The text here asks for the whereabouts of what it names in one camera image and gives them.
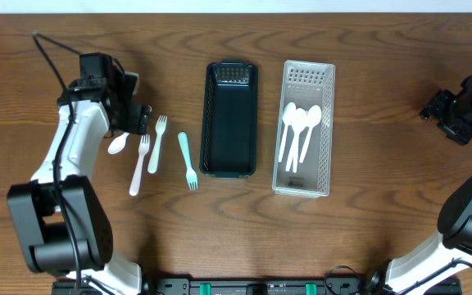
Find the white plastic fork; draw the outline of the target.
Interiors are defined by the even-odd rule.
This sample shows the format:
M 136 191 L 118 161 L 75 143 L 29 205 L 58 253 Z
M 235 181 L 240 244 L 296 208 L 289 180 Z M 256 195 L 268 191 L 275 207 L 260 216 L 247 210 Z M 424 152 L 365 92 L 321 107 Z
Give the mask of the white plastic fork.
M 129 195 L 136 196 L 139 193 L 142 171 L 143 171 L 143 162 L 144 157 L 147 155 L 150 149 L 150 135 L 145 134 L 141 137 L 140 143 L 138 146 L 138 160 L 134 169 L 133 178 L 129 187 Z
M 160 150 L 161 150 L 161 141 L 162 141 L 163 134 L 166 131 L 166 126 L 167 126 L 167 116 L 160 115 L 155 126 L 155 131 L 156 131 L 157 136 L 156 136 L 152 154 L 148 162 L 148 166 L 147 166 L 147 172 L 150 174 L 155 174 L 157 172 Z

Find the white spoon wide handle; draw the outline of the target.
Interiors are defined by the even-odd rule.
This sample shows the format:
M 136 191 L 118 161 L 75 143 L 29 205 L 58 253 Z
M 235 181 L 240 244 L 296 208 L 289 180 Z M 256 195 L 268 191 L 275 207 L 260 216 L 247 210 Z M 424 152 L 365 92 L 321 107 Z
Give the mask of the white spoon wide handle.
M 124 132 L 122 135 L 115 138 L 109 145 L 107 151 L 109 154 L 114 155 L 121 152 L 127 143 L 129 133 Z

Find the mint green plastic fork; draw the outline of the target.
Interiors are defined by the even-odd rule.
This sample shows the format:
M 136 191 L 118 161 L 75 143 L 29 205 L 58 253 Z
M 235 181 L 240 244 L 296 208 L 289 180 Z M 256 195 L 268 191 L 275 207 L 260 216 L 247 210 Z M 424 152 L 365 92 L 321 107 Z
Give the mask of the mint green plastic fork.
M 186 165 L 186 180 L 188 183 L 188 187 L 191 191 L 198 190 L 198 177 L 192 165 L 192 159 L 188 144 L 188 135 L 184 131 L 179 132 L 178 140 L 182 155 L 184 157 L 184 163 Z

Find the white plastic spoon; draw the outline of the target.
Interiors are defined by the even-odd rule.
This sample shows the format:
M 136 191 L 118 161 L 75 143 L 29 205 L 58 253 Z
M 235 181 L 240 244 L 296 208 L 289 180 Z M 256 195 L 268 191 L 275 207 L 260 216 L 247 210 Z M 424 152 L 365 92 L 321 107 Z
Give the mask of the white plastic spoon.
M 297 156 L 298 156 L 298 148 L 299 148 L 299 137 L 300 133 L 303 131 L 304 126 L 301 125 L 299 122 L 293 122 L 293 141 L 289 150 L 288 160 L 285 167 L 285 171 L 289 172 L 292 171 L 293 173 L 297 172 Z
M 288 134 L 288 127 L 290 126 L 292 122 L 292 114 L 296 111 L 296 104 L 294 102 L 288 103 L 285 108 L 284 112 L 282 115 L 282 121 L 284 123 L 284 130 L 282 133 L 282 138 L 279 146 L 279 159 L 278 162 L 281 162 L 284 157 L 284 149 L 285 149 L 285 143 L 287 139 L 287 134 Z
M 304 144 L 302 146 L 302 152 L 299 158 L 299 162 L 303 163 L 306 157 L 306 153 L 311 141 L 312 130 L 320 123 L 322 117 L 321 108 L 318 105 L 312 106 L 306 112 L 306 126 L 308 128 Z
M 299 138 L 301 132 L 306 128 L 306 111 L 302 108 L 298 108 L 293 116 L 291 127 L 293 129 L 293 141 L 289 149 L 288 161 L 286 164 L 286 171 L 297 172 L 297 160 L 298 160 L 298 148 Z

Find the clear plastic basket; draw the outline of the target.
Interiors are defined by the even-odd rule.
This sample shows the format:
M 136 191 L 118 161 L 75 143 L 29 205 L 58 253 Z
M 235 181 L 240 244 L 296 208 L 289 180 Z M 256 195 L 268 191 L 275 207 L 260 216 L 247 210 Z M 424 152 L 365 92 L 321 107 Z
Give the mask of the clear plastic basket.
M 277 194 L 308 198 L 329 195 L 335 70 L 335 65 L 327 63 L 294 60 L 287 60 L 284 63 L 272 179 L 272 189 Z M 299 158 L 308 128 L 306 127 L 300 134 L 296 173 L 285 171 L 293 141 L 291 124 L 288 127 L 283 160 L 278 162 L 279 146 L 284 130 L 282 115 L 285 106 L 290 102 L 294 102 L 297 109 L 302 108 L 308 111 L 312 106 L 318 105 L 322 111 L 320 123 L 312 130 L 311 141 L 303 163 L 299 162 Z

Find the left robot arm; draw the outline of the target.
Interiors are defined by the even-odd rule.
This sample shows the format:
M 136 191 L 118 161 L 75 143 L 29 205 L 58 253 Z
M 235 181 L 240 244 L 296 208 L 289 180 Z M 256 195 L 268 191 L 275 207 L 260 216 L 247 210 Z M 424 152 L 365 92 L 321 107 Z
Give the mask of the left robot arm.
M 7 204 L 25 263 L 34 273 L 71 279 L 57 294 L 146 294 L 142 268 L 113 246 L 110 221 L 91 184 L 106 133 L 146 131 L 149 107 L 133 103 L 138 75 L 109 84 L 78 79 L 58 100 L 59 123 L 42 165 L 14 184 Z

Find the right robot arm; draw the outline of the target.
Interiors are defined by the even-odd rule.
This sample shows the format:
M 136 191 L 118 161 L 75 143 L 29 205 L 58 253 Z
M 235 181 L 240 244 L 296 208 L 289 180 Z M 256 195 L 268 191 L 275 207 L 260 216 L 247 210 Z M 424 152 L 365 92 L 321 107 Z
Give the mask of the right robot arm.
M 466 145 L 472 139 L 472 73 L 461 91 L 437 92 L 422 109 L 447 138 Z M 472 269 L 472 175 L 446 200 L 434 234 L 405 256 L 392 259 L 366 280 L 364 294 L 425 294 L 445 279 Z

